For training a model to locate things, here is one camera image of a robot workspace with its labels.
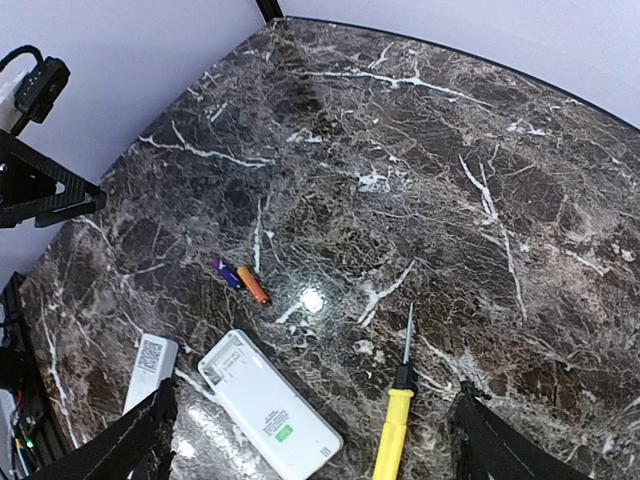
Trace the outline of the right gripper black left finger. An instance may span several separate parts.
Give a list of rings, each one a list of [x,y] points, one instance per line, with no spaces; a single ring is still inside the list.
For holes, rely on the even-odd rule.
[[[100,435],[35,471],[31,479],[167,479],[178,408],[174,382],[138,403]]]

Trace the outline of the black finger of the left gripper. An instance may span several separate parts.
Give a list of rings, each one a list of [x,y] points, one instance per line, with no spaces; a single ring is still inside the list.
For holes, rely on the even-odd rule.
[[[95,212],[106,205],[106,193],[21,140],[1,133],[1,208],[41,205],[58,210],[95,202]]]
[[[72,218],[95,212],[95,202],[84,202],[58,210],[41,205],[19,204],[1,208],[1,228],[11,229],[25,220],[34,219],[36,228],[44,228]]]

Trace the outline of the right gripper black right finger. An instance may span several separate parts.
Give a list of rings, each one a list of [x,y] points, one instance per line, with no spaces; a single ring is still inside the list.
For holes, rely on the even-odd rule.
[[[456,479],[585,479],[574,467],[527,440],[482,403],[490,395],[461,383],[447,428]]]

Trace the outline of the slim white QR-code remote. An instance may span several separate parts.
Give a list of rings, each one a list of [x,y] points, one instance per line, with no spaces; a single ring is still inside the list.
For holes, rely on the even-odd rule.
[[[144,333],[136,354],[122,414],[125,415],[173,375],[178,344]]]

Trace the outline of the yellow handled screwdriver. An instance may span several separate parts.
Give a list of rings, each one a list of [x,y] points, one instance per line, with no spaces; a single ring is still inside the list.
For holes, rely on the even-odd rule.
[[[414,304],[407,318],[406,338],[402,362],[388,391],[388,407],[381,431],[373,480],[396,480],[400,469],[412,398],[416,391],[416,374],[410,358],[414,331]]]

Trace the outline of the wide white remote control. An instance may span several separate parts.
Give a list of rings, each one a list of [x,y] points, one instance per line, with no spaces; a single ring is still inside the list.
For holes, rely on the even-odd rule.
[[[199,361],[218,402],[283,479],[307,479],[343,447],[340,434],[240,329]]]

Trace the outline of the orange AAA battery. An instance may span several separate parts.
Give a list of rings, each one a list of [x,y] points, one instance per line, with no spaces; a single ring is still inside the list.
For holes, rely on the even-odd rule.
[[[269,295],[248,267],[238,267],[236,273],[258,304],[266,305],[270,303]]]

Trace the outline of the purple AAA battery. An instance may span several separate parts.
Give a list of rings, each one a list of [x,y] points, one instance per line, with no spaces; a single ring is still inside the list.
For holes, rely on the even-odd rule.
[[[222,259],[214,258],[212,265],[232,289],[240,290],[243,287],[243,282],[240,280],[237,273],[225,264]]]

